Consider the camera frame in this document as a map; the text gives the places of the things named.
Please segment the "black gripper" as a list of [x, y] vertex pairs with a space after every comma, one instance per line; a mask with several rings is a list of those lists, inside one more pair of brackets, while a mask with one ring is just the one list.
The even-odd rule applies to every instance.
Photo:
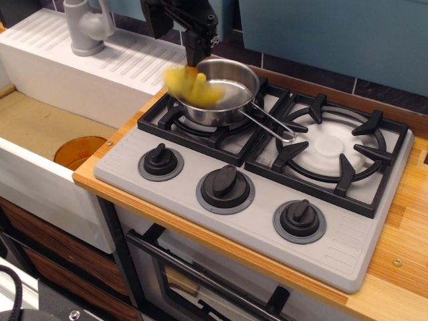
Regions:
[[166, 35], [175, 24], [186, 30], [183, 44], [189, 67], [209, 57], [219, 43], [218, 18], [208, 1], [141, 0], [140, 4], [155, 39]]

